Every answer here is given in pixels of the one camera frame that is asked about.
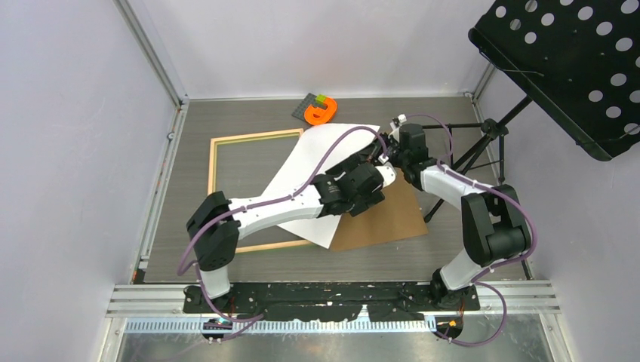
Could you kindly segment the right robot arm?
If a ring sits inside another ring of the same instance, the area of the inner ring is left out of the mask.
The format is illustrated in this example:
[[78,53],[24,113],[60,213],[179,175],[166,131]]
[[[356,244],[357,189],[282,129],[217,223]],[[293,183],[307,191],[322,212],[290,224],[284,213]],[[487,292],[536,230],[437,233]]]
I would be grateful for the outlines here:
[[480,183],[431,157],[419,124],[395,118],[390,126],[379,159],[400,169],[415,189],[460,211],[463,249],[432,274],[427,291],[434,307],[450,309],[491,268],[525,256],[534,246],[534,230],[513,187]]

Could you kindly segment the wooden picture frame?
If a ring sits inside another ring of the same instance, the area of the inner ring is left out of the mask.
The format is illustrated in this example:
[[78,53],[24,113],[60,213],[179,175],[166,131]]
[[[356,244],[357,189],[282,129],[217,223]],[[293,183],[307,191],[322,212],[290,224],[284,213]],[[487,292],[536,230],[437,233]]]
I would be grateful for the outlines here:
[[[216,137],[210,141],[210,154],[208,164],[208,191],[207,194],[211,194],[216,189],[216,172],[217,172],[217,156],[219,155],[218,147],[223,145],[229,145],[234,143],[246,143],[263,140],[275,140],[280,138],[299,138],[304,132],[303,128],[294,128],[288,130],[275,130],[261,133],[247,133],[242,135],[228,136],[228,137]],[[260,244],[253,246],[237,247],[236,253],[252,253],[266,250],[278,250],[292,247],[306,247],[311,246],[312,243],[307,240],[296,241],[281,241],[270,244]]]

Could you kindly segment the brown backing board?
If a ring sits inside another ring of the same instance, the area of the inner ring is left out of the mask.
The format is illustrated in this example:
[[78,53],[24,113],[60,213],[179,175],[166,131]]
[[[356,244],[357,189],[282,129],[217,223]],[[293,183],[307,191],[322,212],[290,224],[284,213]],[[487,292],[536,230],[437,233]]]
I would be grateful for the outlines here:
[[400,170],[383,194],[385,199],[364,213],[341,216],[329,250],[354,250],[428,233],[414,187]]

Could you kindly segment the landscape photo print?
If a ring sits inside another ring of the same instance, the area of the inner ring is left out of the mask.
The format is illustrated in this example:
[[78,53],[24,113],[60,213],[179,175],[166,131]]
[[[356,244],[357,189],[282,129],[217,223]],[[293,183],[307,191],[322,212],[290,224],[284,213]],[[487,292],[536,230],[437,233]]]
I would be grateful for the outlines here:
[[[302,133],[290,155],[278,170],[263,194],[274,198],[277,192],[290,191],[303,184],[317,167],[330,146],[345,132],[357,124],[322,124],[313,126]],[[368,146],[379,131],[376,125],[368,124],[366,130],[357,130],[345,137],[323,163],[320,173],[338,164],[351,154]],[[339,216],[325,216],[320,219],[302,219],[279,225],[280,228],[314,244],[328,249],[339,225]]]

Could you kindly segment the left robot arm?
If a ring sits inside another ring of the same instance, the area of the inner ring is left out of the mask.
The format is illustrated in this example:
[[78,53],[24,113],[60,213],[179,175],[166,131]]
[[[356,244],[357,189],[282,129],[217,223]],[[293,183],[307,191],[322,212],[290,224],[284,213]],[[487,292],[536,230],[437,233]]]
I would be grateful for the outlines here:
[[357,216],[383,201],[383,189],[395,178],[389,163],[352,158],[289,192],[235,199],[222,191],[210,194],[186,223],[187,250],[195,253],[203,303],[214,312],[230,306],[227,266],[244,237],[285,222],[346,213]]

